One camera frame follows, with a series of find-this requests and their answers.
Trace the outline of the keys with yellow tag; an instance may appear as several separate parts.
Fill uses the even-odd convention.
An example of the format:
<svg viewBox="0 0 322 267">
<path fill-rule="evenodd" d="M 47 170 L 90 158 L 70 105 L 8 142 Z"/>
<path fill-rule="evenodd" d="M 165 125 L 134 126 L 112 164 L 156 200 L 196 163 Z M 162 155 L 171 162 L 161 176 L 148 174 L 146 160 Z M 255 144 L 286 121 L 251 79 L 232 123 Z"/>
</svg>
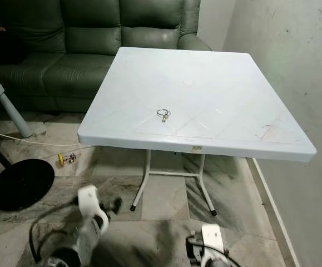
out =
<svg viewBox="0 0 322 267">
<path fill-rule="evenodd" d="M 73 152 L 69 152 L 68 154 L 60 153 L 57 155 L 57 158 L 60 167 L 72 165 L 77 161 L 77 155 Z"/>
</svg>

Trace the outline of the green leather sofa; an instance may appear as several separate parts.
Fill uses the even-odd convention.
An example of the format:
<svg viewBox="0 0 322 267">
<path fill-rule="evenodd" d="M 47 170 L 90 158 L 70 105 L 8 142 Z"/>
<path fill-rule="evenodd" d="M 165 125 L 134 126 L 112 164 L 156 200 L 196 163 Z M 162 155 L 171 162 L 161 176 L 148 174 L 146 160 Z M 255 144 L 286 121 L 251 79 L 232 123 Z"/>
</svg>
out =
<svg viewBox="0 0 322 267">
<path fill-rule="evenodd" d="M 0 0 L 0 28 L 20 45 L 0 85 L 20 110 L 90 107 L 122 47 L 209 50 L 201 0 Z"/>
</svg>

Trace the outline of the black round stand base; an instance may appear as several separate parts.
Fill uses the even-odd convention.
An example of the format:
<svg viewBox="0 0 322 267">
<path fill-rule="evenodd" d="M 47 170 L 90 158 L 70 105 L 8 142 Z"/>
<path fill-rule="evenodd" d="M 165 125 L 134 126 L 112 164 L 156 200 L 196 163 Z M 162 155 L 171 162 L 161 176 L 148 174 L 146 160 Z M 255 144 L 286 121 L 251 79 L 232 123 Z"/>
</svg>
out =
<svg viewBox="0 0 322 267">
<path fill-rule="evenodd" d="M 55 170 L 49 162 L 26 159 L 0 173 L 0 211 L 20 211 L 39 202 L 51 189 Z"/>
</svg>

